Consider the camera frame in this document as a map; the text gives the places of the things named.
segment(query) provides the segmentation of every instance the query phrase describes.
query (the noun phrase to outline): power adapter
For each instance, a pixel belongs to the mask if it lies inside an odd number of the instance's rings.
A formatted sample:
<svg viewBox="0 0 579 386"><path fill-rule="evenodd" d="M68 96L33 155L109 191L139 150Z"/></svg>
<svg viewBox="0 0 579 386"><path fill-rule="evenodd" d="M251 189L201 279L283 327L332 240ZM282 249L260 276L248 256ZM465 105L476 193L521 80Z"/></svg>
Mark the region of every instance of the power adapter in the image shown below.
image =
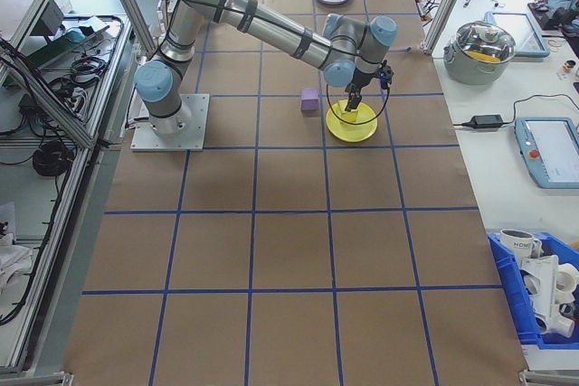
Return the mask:
<svg viewBox="0 0 579 386"><path fill-rule="evenodd" d="M475 115L468 122L459 124L462 127L479 129L499 128L507 124L500 115Z"/></svg>
<svg viewBox="0 0 579 386"><path fill-rule="evenodd" d="M18 103L18 110L25 116L31 116L40 111L40 108L29 94L24 94Z"/></svg>

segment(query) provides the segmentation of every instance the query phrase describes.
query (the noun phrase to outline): purple cube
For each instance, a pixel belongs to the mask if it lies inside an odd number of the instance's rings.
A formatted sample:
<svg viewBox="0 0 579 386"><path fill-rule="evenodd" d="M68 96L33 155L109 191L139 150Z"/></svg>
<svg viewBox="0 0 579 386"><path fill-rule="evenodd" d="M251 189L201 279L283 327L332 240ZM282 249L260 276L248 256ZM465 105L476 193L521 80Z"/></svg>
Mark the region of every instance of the purple cube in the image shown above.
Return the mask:
<svg viewBox="0 0 579 386"><path fill-rule="evenodd" d="M301 90L301 110L318 110L319 95L318 88L302 88Z"/></svg>

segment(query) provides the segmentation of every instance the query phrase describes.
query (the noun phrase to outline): tablet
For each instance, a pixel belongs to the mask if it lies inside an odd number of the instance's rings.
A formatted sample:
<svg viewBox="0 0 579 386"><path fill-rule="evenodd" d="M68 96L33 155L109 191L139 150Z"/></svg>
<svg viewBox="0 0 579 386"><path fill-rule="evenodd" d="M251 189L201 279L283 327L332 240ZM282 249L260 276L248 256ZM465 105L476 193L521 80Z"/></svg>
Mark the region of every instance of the tablet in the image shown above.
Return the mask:
<svg viewBox="0 0 579 386"><path fill-rule="evenodd" d="M488 11L485 22L495 24L515 39L515 56L545 58L550 51L535 19L528 13Z"/></svg>
<svg viewBox="0 0 579 386"><path fill-rule="evenodd" d="M518 118L515 135L539 186L579 188L579 135L570 118Z"/></svg>

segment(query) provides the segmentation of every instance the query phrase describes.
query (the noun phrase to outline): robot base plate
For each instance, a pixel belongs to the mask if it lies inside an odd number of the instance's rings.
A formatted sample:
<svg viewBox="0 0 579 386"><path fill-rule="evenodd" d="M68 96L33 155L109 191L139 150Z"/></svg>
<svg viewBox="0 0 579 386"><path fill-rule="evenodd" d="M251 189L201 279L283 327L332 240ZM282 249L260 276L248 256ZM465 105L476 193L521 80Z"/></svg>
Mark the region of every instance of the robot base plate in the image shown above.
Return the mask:
<svg viewBox="0 0 579 386"><path fill-rule="evenodd" d="M160 136L150 123L139 122L130 148L133 151L202 151L209 109L209 94L182 94L183 104L191 109L191 122L178 134Z"/></svg>

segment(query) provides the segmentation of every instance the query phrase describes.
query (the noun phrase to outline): pot lid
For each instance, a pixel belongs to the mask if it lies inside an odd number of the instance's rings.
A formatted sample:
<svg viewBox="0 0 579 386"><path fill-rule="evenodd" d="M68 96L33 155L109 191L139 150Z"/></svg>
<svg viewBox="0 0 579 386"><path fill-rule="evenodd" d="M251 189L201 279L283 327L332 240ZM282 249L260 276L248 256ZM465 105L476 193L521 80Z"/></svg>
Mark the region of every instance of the pot lid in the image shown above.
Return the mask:
<svg viewBox="0 0 579 386"><path fill-rule="evenodd" d="M478 61L502 63L515 56L515 39L507 31L485 22L466 23L456 32L455 42Z"/></svg>

